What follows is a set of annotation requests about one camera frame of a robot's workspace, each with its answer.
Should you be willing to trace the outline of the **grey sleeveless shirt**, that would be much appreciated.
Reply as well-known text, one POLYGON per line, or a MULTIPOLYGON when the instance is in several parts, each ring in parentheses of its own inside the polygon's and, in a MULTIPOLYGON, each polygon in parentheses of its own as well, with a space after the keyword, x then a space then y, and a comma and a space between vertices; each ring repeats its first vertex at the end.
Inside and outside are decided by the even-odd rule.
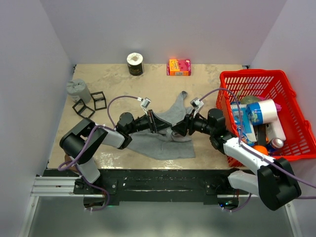
MULTIPOLYGON (((184 116, 193 110, 184 105, 187 95, 186 91, 180 92, 172 106, 157 116, 172 125, 182 121, 184 116)), ((189 135, 178 135, 171 128, 161 130, 158 133, 144 130, 132 134, 131 137, 132 141, 127 148, 150 158, 172 160, 196 157, 192 138, 189 135)))

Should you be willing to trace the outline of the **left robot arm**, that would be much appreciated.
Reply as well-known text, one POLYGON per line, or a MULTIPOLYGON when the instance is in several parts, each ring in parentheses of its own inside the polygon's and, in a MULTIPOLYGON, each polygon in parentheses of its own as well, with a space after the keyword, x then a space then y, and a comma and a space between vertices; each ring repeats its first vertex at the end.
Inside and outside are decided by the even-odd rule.
POLYGON ((171 123, 157 117, 152 110, 138 118, 134 118, 131 113, 123 113, 114 129, 84 118, 61 138, 59 146, 70 157, 70 161, 60 164, 58 170, 64 171, 76 166, 86 179, 85 188, 96 194, 102 189, 102 181, 93 156, 100 145, 122 150, 131 143, 130 135, 133 133, 143 130, 157 133, 171 126, 171 123))

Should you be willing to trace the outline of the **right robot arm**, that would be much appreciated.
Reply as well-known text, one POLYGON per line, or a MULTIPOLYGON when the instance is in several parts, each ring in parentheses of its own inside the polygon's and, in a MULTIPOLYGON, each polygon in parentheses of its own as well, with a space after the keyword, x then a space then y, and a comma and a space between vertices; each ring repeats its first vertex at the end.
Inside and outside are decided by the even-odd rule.
POLYGON ((186 114, 171 129, 181 136, 191 135, 196 131, 209 135, 213 148, 251 170, 250 174, 235 170, 222 179, 222 192, 231 194, 236 189, 244 190, 258 196, 270 210, 277 210, 301 196, 301 188, 289 162, 284 158, 273 159, 240 141, 227 130, 221 110, 209 110, 207 118, 194 113, 186 114))

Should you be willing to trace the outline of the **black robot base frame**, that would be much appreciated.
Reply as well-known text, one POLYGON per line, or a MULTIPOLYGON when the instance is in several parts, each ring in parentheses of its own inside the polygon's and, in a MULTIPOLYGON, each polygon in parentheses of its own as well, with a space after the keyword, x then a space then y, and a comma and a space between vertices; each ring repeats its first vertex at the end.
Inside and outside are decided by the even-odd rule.
POLYGON ((110 194, 110 205, 123 201, 202 202, 217 204, 218 198, 246 194, 228 184, 229 170, 136 170, 102 169, 91 187, 83 179, 75 180, 74 194, 86 197, 110 194))

